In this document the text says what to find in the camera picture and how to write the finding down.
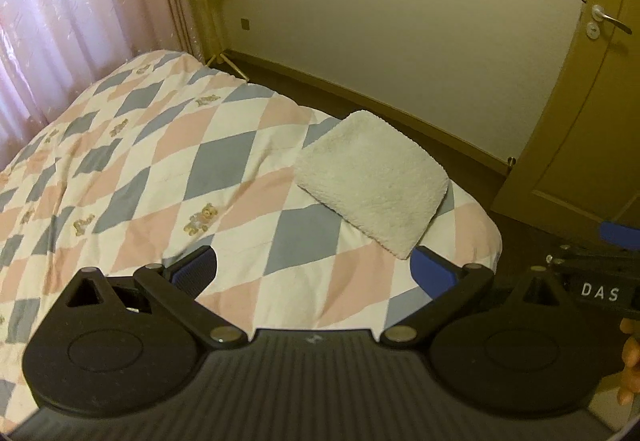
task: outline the dark floor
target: dark floor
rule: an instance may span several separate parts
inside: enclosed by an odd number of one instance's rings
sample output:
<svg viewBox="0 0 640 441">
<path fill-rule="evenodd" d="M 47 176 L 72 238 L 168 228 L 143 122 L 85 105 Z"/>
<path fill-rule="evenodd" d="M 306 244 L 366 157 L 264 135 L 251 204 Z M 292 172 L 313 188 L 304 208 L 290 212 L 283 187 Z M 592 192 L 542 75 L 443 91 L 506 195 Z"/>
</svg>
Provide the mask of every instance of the dark floor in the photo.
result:
<svg viewBox="0 0 640 441">
<path fill-rule="evenodd" d="M 253 84 L 265 85 L 291 98 L 297 104 L 310 106 L 339 119 L 344 119 L 356 110 L 364 109 L 364 107 L 356 103 L 276 72 L 239 60 L 236 60 L 236 65 L 249 76 Z M 227 68 L 226 64 L 215 67 L 233 73 L 230 68 Z M 401 123 L 389 120 L 380 114 L 378 115 L 428 151 L 444 167 L 449 177 L 476 198 L 489 213 L 502 235 L 502 255 L 498 262 L 497 278 L 501 280 L 517 280 L 518 275 L 522 274 L 530 266 L 545 265 L 545 257 L 552 251 L 554 246 L 560 243 L 561 239 L 512 218 L 496 214 L 489 209 L 504 182 L 502 175 L 463 153 L 453 150 Z M 613 374 L 622 370 L 623 365 L 620 354 L 622 353 L 622 345 L 626 341 L 626 336 L 618 329 L 620 318 L 611 313 L 601 312 L 593 307 L 580 306 L 580 309 L 600 339 L 602 356 L 606 364 L 604 374 Z"/>
</svg>

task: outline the door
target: door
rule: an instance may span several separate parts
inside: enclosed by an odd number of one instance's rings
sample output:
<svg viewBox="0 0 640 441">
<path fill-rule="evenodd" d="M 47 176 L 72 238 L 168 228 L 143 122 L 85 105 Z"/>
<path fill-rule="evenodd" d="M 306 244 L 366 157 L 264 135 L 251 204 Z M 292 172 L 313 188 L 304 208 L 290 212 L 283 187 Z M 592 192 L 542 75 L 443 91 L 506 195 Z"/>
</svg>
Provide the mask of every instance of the door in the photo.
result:
<svg viewBox="0 0 640 441">
<path fill-rule="evenodd" d="M 633 34 L 595 22 L 593 5 Z M 640 228 L 640 0 L 586 0 L 556 88 L 492 209 L 587 245 L 599 243 L 602 221 Z"/>
</svg>

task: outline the curtain fold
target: curtain fold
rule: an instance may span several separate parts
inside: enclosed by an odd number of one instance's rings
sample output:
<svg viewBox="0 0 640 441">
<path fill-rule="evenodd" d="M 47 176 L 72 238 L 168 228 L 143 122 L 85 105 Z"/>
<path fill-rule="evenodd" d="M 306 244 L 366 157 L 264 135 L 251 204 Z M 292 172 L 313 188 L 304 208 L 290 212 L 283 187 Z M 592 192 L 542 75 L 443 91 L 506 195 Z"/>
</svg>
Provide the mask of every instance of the curtain fold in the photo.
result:
<svg viewBox="0 0 640 441">
<path fill-rule="evenodd" d="M 0 168 L 140 53 L 202 52 L 187 0 L 0 0 Z"/>
</svg>

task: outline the bedspread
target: bedspread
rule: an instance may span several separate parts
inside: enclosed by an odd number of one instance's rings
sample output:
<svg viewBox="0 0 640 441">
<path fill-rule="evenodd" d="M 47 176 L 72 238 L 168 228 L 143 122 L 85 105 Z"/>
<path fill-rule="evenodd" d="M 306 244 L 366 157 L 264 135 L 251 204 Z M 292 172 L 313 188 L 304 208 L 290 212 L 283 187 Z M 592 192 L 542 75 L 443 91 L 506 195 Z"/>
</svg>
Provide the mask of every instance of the bedspread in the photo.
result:
<svg viewBox="0 0 640 441">
<path fill-rule="evenodd" d="M 0 174 L 0 430 L 35 409 L 22 352 L 84 266 L 126 276 L 211 245 L 218 274 L 198 302 L 250 336 L 377 337 L 428 303 L 408 261 L 292 182 L 300 150 L 337 123 L 185 53 L 138 56 L 84 91 Z M 421 244 L 492 269 L 501 248 L 455 183 Z"/>
</svg>

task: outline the finger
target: finger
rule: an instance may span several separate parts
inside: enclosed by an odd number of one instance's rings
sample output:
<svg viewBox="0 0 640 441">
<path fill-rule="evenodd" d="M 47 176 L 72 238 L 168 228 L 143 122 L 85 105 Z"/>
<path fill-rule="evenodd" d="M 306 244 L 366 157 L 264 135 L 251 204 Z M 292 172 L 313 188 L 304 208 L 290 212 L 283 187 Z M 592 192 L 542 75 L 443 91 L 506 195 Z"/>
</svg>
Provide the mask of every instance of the finger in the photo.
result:
<svg viewBox="0 0 640 441">
<path fill-rule="evenodd" d="M 629 389 L 623 389 L 620 387 L 618 391 L 618 404 L 624 407 L 625 405 L 629 405 L 634 400 L 634 393 Z"/>
<path fill-rule="evenodd" d="M 625 346 L 622 347 L 622 361 L 627 367 L 634 367 L 640 361 L 640 344 L 635 338 L 626 339 Z"/>
<path fill-rule="evenodd" d="M 632 335 L 634 333 L 633 320 L 622 318 L 622 322 L 620 322 L 620 330 L 626 335 Z"/>
<path fill-rule="evenodd" d="M 631 392 L 640 392 L 640 369 L 625 367 L 620 377 L 620 387 Z"/>
</svg>

